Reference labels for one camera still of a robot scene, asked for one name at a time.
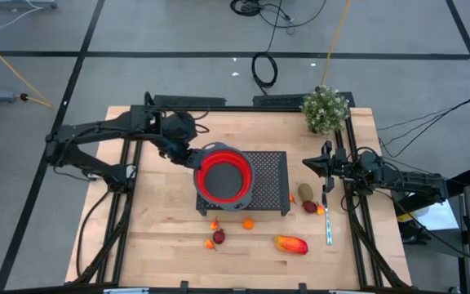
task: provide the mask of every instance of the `wooden table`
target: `wooden table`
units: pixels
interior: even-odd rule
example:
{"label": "wooden table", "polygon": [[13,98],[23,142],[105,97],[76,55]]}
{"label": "wooden table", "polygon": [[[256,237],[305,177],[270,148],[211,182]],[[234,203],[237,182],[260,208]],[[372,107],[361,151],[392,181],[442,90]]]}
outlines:
{"label": "wooden table", "polygon": [[[127,110],[128,107],[110,107],[106,119],[116,118]],[[352,109],[351,113],[357,146],[369,146],[380,152],[371,109]],[[315,195],[321,194],[324,180],[301,161],[320,155],[326,140],[332,140],[335,145],[335,136],[316,136],[308,132],[303,114],[210,112],[201,124],[208,126],[211,132],[199,135],[192,141],[193,147],[221,141],[240,150],[286,151],[291,193],[298,197],[298,185],[308,183]],[[345,130],[343,136],[349,152]],[[121,148],[122,140],[101,142],[97,157],[107,163],[118,163]],[[292,204],[285,217],[281,217],[280,212],[255,211],[211,211],[207,217],[201,216],[195,210],[192,174],[192,170],[160,158],[155,146],[144,144],[121,286],[178,287],[182,280],[187,280],[190,287],[296,289],[299,283],[306,283],[309,289],[359,288],[348,214],[339,204],[344,195],[341,180],[335,179],[335,188],[328,195],[334,242],[328,246],[325,218],[306,214],[300,205]],[[105,189],[102,181],[90,184],[82,216]],[[86,225],[83,267],[102,245],[110,200],[111,196],[94,211]],[[392,202],[381,194],[373,194],[369,196],[369,207],[377,248],[399,277],[410,284]],[[217,252],[204,248],[204,241],[213,233],[209,224],[216,216],[226,232],[226,241],[217,247]],[[248,216],[255,219],[253,230],[242,228],[242,220]],[[308,243],[309,253],[297,256],[278,251],[273,245],[276,234],[303,238]],[[76,245],[77,240],[67,281],[76,277]],[[362,251],[368,283],[373,284],[369,254],[363,246]],[[111,277],[110,269],[109,266],[108,277]]]}

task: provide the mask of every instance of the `concrete floor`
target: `concrete floor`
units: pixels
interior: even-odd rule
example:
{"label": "concrete floor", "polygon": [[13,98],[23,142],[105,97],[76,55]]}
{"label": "concrete floor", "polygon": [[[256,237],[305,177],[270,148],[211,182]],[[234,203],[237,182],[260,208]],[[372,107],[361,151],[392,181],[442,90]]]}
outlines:
{"label": "concrete floor", "polygon": [[[79,51],[97,0],[58,3],[58,10],[34,12],[1,30],[0,51]],[[300,22],[309,19],[320,3],[285,0],[283,8]],[[228,0],[106,0],[89,51],[265,49],[272,27],[258,16],[235,15],[228,4]],[[470,1],[455,5],[470,36]],[[297,28],[294,35],[278,30],[271,51],[326,52],[343,8],[344,1],[329,0],[319,17]],[[0,25],[17,15],[0,11]],[[273,15],[266,16],[274,20]],[[445,0],[355,0],[335,52],[422,54],[421,60],[331,61],[326,84],[351,91],[357,106],[371,107],[378,127],[451,107],[470,95],[470,60],[426,57],[469,53]],[[7,59],[54,105],[60,105],[76,63],[74,56]],[[277,64],[278,81],[269,93],[290,94],[313,89],[320,82],[324,60],[280,58]],[[263,79],[271,75],[264,62],[259,61],[258,70]],[[30,93],[0,62],[2,89]],[[145,91],[220,96],[228,105],[251,105],[252,97],[261,95],[251,75],[250,58],[87,57],[64,123],[102,119],[110,105],[139,104]],[[0,104],[0,267],[56,110],[31,103]],[[389,139],[410,127],[379,134]],[[407,141],[393,143],[390,149],[398,150]],[[85,147],[87,152],[96,151],[96,145]],[[442,119],[398,159],[444,176],[470,168],[470,108],[464,106]],[[84,183],[48,170],[7,289],[62,284],[85,192]],[[417,247],[408,247],[406,254],[415,286],[445,291],[459,285],[458,275],[450,274],[457,269],[456,259]]]}

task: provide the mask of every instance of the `kiwi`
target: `kiwi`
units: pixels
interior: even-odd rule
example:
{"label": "kiwi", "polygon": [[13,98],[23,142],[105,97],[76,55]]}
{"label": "kiwi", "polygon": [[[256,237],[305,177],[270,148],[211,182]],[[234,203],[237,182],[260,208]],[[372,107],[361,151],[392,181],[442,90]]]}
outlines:
{"label": "kiwi", "polygon": [[303,203],[313,200],[313,191],[308,184],[303,183],[299,185],[299,197]]}

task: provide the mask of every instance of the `green plant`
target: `green plant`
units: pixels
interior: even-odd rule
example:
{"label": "green plant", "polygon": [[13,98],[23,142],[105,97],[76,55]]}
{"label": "green plant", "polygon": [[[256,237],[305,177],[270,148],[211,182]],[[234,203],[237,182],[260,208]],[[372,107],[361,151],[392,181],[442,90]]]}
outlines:
{"label": "green plant", "polygon": [[320,86],[304,97],[300,109],[311,132],[328,135],[342,128],[342,121],[349,117],[348,104],[338,90]]}

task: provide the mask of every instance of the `metal grid rack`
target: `metal grid rack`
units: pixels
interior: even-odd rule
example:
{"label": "metal grid rack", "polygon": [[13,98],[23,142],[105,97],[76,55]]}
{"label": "metal grid rack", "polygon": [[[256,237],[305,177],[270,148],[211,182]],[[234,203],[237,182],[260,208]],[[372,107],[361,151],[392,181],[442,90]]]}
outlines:
{"label": "metal grid rack", "polygon": [[[285,216],[290,210],[286,152],[244,151],[244,154],[255,167],[253,199],[244,210],[280,211],[281,215]],[[203,216],[206,216],[209,210],[222,210],[204,200],[199,194],[196,208]]]}

